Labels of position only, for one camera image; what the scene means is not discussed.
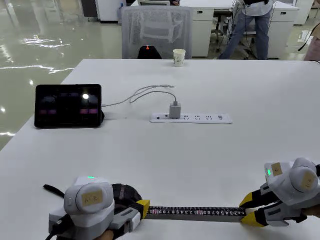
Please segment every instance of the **white shirt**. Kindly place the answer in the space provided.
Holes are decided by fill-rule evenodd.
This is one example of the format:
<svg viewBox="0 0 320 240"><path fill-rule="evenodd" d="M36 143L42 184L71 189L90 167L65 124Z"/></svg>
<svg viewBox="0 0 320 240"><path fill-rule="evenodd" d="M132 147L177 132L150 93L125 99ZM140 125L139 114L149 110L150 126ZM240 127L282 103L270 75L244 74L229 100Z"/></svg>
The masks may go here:
<svg viewBox="0 0 320 240"><path fill-rule="evenodd" d="M267 14L273 7L276 0L269 0L267 4L264 1L253 3L245 6L244 0L237 0L243 7L242 12L248 16L262 16Z"/></svg>

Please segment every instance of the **gray mesh chair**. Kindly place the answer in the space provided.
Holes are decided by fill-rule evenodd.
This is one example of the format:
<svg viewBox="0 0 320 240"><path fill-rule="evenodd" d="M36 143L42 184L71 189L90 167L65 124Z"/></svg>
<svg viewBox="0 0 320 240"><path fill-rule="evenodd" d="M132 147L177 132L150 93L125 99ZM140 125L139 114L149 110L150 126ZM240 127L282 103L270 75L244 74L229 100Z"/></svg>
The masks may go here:
<svg viewBox="0 0 320 240"><path fill-rule="evenodd" d="M193 9L182 6L130 6L122 10L122 58L136 59L144 45L155 46L163 59L173 58L173 49L192 53Z"/></svg>

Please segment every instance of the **jeans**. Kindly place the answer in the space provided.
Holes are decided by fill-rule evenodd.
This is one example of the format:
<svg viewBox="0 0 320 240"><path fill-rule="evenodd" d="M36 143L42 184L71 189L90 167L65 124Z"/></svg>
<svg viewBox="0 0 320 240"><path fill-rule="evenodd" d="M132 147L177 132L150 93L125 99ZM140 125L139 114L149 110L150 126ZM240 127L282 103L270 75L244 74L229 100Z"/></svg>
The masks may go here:
<svg viewBox="0 0 320 240"><path fill-rule="evenodd" d="M231 38L224 50L224 52L218 57L218 59L229 59L237 48L240 40L244 37L246 27L255 20L255 46L258 60L268 59L268 48L269 48L269 19L271 10L262 16L249 16L245 15L242 11L238 14L238 20L235 24Z"/></svg>

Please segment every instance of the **hand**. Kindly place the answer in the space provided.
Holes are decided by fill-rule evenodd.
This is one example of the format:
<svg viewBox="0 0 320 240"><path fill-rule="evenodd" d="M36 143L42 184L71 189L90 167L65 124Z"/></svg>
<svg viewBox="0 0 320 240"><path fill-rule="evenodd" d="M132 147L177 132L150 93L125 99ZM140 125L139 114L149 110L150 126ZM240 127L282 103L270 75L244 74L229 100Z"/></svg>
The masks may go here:
<svg viewBox="0 0 320 240"><path fill-rule="evenodd" d="M320 218L320 205L302 209L302 213L307 216L316 216Z"/></svg>
<svg viewBox="0 0 320 240"><path fill-rule="evenodd" d="M114 232L111 230L107 230L101 236L97 237L95 240L112 240L113 238Z"/></svg>

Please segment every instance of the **white cable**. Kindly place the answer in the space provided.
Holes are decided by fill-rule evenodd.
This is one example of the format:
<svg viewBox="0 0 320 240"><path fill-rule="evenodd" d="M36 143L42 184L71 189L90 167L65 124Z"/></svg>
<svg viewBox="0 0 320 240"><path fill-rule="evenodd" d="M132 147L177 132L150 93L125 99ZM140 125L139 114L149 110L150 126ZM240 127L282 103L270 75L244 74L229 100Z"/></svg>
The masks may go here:
<svg viewBox="0 0 320 240"><path fill-rule="evenodd" d="M140 94L142 94L142 93L144 93L144 92L146 92L148 90L154 89L154 88L174 88L174 87L175 86L168 85L168 84L144 86L144 87L139 88L138 90L136 90L133 95L129 96L128 98L126 98L123 101L116 102L116 103L113 103L113 104L101 104L101 107L104 108L104 107L110 107L110 106L114 106L114 105L118 105L118 104L123 104L124 102L126 102L128 100L131 101L131 99L133 97L135 97L137 95L140 95Z"/></svg>
<svg viewBox="0 0 320 240"><path fill-rule="evenodd" d="M134 103L135 101L137 101L138 99L144 97L145 95L152 94L152 93L170 94L170 95L172 95L172 96L174 97L174 101L177 102L176 96L175 96L173 93L171 93L171 92L168 92L168 91L149 91L149 92L147 92L147 93L145 93L145 94L143 94L143 95L141 95L141 96L138 96L135 100L130 101L130 103L132 104L132 103Z"/></svg>

